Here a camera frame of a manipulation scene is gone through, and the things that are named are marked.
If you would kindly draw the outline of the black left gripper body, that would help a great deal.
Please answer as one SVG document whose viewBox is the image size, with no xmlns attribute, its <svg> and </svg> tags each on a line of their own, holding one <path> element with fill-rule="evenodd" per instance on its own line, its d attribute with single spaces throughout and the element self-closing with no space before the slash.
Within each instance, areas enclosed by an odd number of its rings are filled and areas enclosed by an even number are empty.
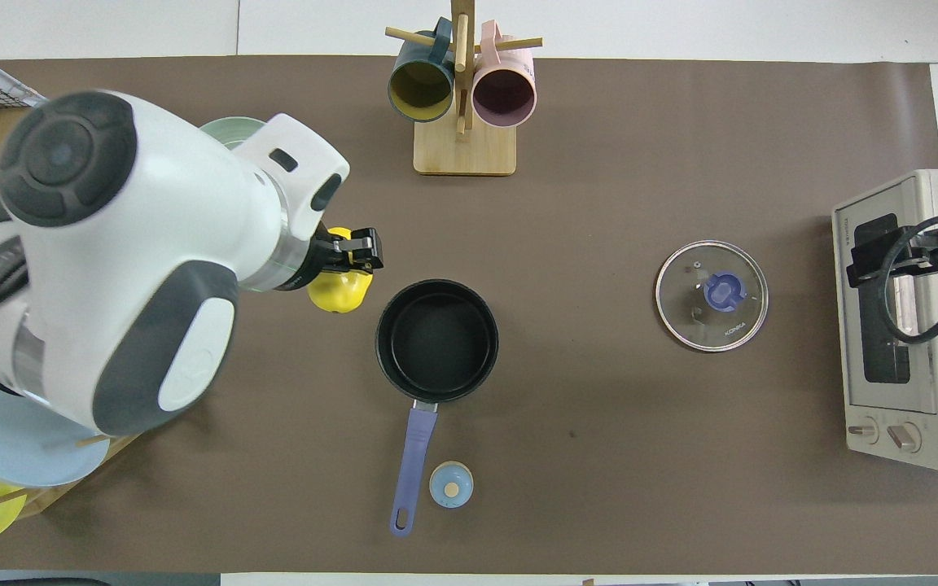
<svg viewBox="0 0 938 586">
<path fill-rule="evenodd" d="M 339 243 L 350 239 L 351 233 L 347 229 L 316 229 L 306 256 L 308 282 L 312 282 L 323 272 L 342 273 L 353 270 L 350 253 L 339 248 Z"/>
</svg>

